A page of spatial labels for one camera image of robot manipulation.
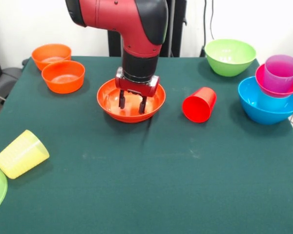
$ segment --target red cup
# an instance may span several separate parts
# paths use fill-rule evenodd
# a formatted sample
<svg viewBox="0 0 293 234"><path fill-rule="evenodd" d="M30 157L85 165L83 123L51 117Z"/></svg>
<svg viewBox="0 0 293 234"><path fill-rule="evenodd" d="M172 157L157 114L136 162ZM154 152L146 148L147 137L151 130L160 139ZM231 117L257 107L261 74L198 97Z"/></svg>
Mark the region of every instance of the red cup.
<svg viewBox="0 0 293 234"><path fill-rule="evenodd" d="M182 111L192 122L203 123L209 119L216 100L215 91L202 87L184 100Z"/></svg>

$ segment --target stacked bowls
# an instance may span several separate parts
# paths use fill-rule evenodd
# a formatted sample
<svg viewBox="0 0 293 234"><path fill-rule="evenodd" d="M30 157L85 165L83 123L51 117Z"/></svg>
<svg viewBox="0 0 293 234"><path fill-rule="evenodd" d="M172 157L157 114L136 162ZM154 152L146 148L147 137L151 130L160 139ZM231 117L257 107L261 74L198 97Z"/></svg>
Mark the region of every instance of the stacked bowls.
<svg viewBox="0 0 293 234"><path fill-rule="evenodd" d="M238 87L247 115L261 124L275 124L293 114L293 57L274 55Z"/></svg>

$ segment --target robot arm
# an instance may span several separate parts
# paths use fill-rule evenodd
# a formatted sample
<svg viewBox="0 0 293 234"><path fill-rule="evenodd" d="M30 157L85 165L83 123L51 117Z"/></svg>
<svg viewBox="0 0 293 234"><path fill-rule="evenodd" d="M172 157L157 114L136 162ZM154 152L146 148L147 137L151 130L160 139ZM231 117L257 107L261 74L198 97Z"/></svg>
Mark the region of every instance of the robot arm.
<svg viewBox="0 0 293 234"><path fill-rule="evenodd" d="M66 0L72 20L83 27L117 31L123 37L123 62L115 82L121 89L119 106L124 108L124 91L143 97L155 94L159 77L155 76L158 56L168 25L166 0Z"/></svg>

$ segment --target plastic cup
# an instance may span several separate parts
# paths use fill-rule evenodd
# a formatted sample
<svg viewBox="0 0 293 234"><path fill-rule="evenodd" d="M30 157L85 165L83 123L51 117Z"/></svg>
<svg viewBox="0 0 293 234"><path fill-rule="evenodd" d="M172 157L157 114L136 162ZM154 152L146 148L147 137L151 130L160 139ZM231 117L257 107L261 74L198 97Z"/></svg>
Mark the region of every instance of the plastic cup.
<svg viewBox="0 0 293 234"><path fill-rule="evenodd" d="M209 119L216 100L217 95L211 88L202 87L184 100L183 113L189 120L203 123Z"/></svg>
<svg viewBox="0 0 293 234"><path fill-rule="evenodd" d="M261 90L258 92L257 106L265 111L278 111L282 110L288 103L289 96L287 97L272 97Z"/></svg>
<svg viewBox="0 0 293 234"><path fill-rule="evenodd" d="M49 158L49 152L29 130L25 130L0 153L0 169L15 179Z"/></svg>
<svg viewBox="0 0 293 234"><path fill-rule="evenodd" d="M293 85L293 57L288 55L275 55L265 63L265 88L270 91L285 93Z"/></svg>

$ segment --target blue bowl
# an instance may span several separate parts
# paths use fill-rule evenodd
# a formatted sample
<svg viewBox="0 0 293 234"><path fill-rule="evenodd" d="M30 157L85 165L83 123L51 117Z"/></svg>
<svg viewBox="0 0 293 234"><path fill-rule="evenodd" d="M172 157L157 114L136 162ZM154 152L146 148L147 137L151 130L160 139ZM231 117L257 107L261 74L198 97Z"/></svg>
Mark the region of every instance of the blue bowl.
<svg viewBox="0 0 293 234"><path fill-rule="evenodd" d="M238 87L241 105L253 121L260 124L275 124L293 115L293 94L290 95L286 104L279 110L269 111L257 106L260 88L255 77L246 78Z"/></svg>

